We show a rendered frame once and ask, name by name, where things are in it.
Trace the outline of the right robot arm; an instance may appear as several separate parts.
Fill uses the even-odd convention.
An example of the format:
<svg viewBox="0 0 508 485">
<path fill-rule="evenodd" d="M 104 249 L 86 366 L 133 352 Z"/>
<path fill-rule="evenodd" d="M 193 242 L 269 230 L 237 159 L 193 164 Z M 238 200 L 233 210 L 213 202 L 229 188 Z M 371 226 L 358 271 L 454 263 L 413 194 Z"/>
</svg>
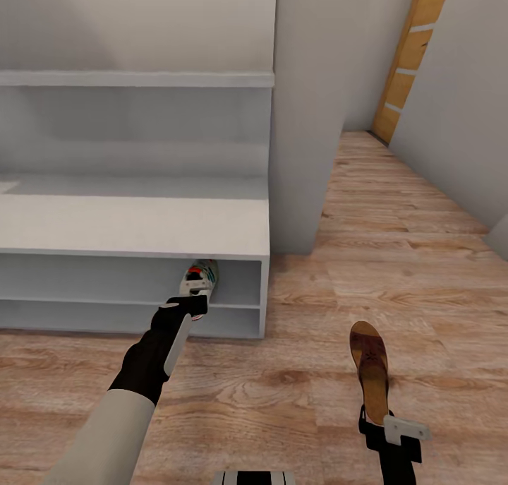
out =
<svg viewBox="0 0 508 485">
<path fill-rule="evenodd" d="M 416 485 L 412 461 L 422 463 L 420 440 L 429 440 L 431 429 L 391 413 L 383 420 L 384 426 L 378 426 L 361 417 L 359 431 L 366 435 L 367 447 L 380 454 L 384 485 Z"/>
</svg>

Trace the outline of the sandal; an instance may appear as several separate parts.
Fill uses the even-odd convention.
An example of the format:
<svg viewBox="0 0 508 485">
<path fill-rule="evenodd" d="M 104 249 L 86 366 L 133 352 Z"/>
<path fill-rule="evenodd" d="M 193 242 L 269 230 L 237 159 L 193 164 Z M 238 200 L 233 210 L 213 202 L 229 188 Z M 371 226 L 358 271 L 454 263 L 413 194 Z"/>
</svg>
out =
<svg viewBox="0 0 508 485">
<path fill-rule="evenodd" d="M 378 426 L 384 426 L 388 409 L 388 360 L 385 344 L 378 331 L 358 321 L 350 332 L 350 347 L 363 389 L 363 410 Z"/>
</svg>

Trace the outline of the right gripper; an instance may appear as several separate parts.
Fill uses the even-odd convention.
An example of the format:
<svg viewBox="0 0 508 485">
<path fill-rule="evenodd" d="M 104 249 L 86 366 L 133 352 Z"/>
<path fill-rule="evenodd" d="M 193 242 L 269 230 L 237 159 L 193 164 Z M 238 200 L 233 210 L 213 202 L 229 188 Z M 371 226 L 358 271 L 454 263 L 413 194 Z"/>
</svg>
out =
<svg viewBox="0 0 508 485">
<path fill-rule="evenodd" d="M 384 428 L 369 424 L 365 417 L 359 418 L 359 431 L 366 435 L 367 447 L 379 452 L 381 467 L 386 462 L 398 462 L 415 474 L 412 461 L 422 463 L 420 439 L 401 436 L 401 445 L 391 444 L 386 441 Z"/>
</svg>

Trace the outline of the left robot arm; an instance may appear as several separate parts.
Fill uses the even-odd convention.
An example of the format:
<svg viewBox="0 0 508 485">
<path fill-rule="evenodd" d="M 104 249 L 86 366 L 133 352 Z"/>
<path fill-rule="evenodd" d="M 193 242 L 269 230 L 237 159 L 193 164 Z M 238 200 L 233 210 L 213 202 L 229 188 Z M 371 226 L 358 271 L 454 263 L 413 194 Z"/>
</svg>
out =
<svg viewBox="0 0 508 485">
<path fill-rule="evenodd" d="M 181 281 L 179 297 L 159 306 L 150 330 L 131 345 L 113 385 L 67 450 L 38 485 L 130 485 L 145 436 L 193 315 L 207 313 L 207 296 L 191 291 L 212 281 Z"/>
</svg>

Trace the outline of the gym shoe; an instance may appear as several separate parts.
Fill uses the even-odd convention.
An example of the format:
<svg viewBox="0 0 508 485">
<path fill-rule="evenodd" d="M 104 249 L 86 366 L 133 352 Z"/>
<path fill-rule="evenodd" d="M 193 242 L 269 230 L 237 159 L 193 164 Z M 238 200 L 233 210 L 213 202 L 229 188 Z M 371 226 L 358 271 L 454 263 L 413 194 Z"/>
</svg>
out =
<svg viewBox="0 0 508 485">
<path fill-rule="evenodd" d="M 210 296 L 214 286 L 218 280 L 218 265 L 217 260 L 214 259 L 196 259 L 192 267 L 185 271 L 183 281 L 191 280 L 209 280 L 212 281 L 212 288 L 207 290 L 191 291 L 193 296 L 206 295 L 207 301 L 210 301 Z M 202 315 L 191 316 L 193 321 L 198 321 L 202 318 Z"/>
</svg>

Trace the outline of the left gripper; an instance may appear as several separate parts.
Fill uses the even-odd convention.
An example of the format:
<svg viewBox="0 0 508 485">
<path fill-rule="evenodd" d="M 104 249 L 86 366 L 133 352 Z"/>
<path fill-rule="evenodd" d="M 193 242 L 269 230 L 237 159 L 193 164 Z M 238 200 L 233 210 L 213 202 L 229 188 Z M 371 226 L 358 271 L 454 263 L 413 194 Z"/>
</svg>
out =
<svg viewBox="0 0 508 485">
<path fill-rule="evenodd" d="M 198 295 L 184 298 L 172 297 L 168 300 L 168 302 L 173 301 L 185 301 L 187 302 L 187 304 L 190 304 L 193 310 L 193 315 L 205 315 L 207 313 L 208 301 L 206 295 Z"/>
</svg>

